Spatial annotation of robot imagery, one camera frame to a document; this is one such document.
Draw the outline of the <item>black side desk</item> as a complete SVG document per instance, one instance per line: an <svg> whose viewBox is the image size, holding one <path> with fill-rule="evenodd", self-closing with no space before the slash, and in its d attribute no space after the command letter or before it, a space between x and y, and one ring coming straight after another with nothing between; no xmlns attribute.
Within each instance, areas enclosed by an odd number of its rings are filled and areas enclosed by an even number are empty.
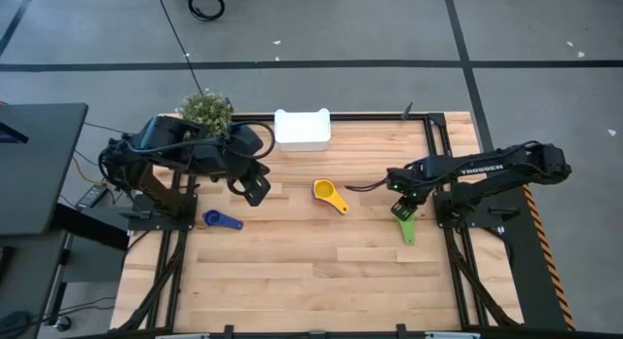
<svg viewBox="0 0 623 339"><path fill-rule="evenodd" d="M0 105L0 236L49 229L85 103Z"/></svg>

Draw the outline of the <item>green plant in striped pot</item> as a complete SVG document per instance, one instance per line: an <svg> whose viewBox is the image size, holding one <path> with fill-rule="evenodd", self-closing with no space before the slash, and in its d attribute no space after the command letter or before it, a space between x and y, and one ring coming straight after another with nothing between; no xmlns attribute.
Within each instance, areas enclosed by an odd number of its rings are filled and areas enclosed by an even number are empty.
<svg viewBox="0 0 623 339"><path fill-rule="evenodd" d="M206 127L210 136L216 136L228 131L234 107L224 95L206 90L203 94L187 95L177 113L186 121Z"/></svg>

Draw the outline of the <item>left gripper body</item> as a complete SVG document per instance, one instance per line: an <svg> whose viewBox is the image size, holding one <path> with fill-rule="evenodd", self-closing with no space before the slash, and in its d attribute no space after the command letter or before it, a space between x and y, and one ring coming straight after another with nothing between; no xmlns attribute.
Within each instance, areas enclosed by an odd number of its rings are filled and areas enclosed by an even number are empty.
<svg viewBox="0 0 623 339"><path fill-rule="evenodd" d="M257 207L271 190L271 183L266 177L269 172L267 166L250 160L227 176L227 186L233 194L244 197L250 206Z"/></svg>

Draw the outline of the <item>green plastic measuring cup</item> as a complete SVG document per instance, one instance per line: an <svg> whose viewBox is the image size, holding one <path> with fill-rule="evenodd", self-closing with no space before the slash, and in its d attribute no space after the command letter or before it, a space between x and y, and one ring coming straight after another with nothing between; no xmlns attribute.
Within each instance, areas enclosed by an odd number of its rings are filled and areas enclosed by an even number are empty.
<svg viewBox="0 0 623 339"><path fill-rule="evenodd" d="M405 219L401 219L397 216L394 216L393 219L398 223L400 227L404 243L406 245L414 245L415 244L415 216L412 214L411 216Z"/></svg>

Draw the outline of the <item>black hazard-striped floor plate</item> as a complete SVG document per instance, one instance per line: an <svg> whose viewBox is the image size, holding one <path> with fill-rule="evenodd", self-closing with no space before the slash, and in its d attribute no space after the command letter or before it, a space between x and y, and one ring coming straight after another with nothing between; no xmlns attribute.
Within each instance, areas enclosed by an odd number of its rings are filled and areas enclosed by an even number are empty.
<svg viewBox="0 0 623 339"><path fill-rule="evenodd" d="M575 330L550 244L528 184L493 197L502 225L487 232L507 252L524 324L541 329Z"/></svg>

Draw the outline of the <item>yellow plastic measuring cup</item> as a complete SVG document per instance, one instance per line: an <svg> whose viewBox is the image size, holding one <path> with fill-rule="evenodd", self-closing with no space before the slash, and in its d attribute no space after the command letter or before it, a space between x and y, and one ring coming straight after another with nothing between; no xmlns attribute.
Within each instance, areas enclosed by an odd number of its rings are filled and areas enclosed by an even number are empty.
<svg viewBox="0 0 623 339"><path fill-rule="evenodd" d="M313 197L333 207L340 214L347 214L349 206L337 190L334 183L328 179L317 179L312 184Z"/></svg>

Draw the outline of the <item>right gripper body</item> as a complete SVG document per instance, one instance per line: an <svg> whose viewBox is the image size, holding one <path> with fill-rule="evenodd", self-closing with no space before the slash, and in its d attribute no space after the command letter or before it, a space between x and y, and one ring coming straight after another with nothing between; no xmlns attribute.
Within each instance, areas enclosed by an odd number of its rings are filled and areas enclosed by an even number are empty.
<svg viewBox="0 0 623 339"><path fill-rule="evenodd" d="M391 213L399 220L412 217L419 206L426 203L431 186L416 179L414 169L389 168L386 173L386 188L400 193L401 197L390 208Z"/></svg>

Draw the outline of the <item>black power adapter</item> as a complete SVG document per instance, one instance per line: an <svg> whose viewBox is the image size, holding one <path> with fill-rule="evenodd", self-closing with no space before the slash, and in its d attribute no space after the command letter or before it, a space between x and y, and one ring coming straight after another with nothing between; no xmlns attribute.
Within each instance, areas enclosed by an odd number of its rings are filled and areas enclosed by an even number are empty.
<svg viewBox="0 0 623 339"><path fill-rule="evenodd" d="M97 205L97 203L108 192L108 188L104 184L94 184L75 204L75 208L82 210Z"/></svg>

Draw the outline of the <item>small purple measuring cup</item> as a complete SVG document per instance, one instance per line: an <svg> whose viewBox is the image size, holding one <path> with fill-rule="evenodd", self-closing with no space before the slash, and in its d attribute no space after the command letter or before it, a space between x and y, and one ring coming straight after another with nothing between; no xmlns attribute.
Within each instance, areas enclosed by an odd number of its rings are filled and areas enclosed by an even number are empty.
<svg viewBox="0 0 623 339"><path fill-rule="evenodd" d="M243 228L243 222L235 219L227 214L224 214L216 209L206 211L202 215L204 223L208 227L223 227L234 230L241 230Z"/></svg>

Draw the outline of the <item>white plastic basket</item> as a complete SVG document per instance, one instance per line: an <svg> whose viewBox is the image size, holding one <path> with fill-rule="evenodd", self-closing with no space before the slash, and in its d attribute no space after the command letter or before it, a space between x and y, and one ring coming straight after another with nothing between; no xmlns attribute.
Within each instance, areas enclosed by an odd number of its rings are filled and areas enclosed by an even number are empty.
<svg viewBox="0 0 623 339"><path fill-rule="evenodd" d="M283 152L323 151L331 139L331 114L327 108L315 112L287 112L274 116L275 141Z"/></svg>

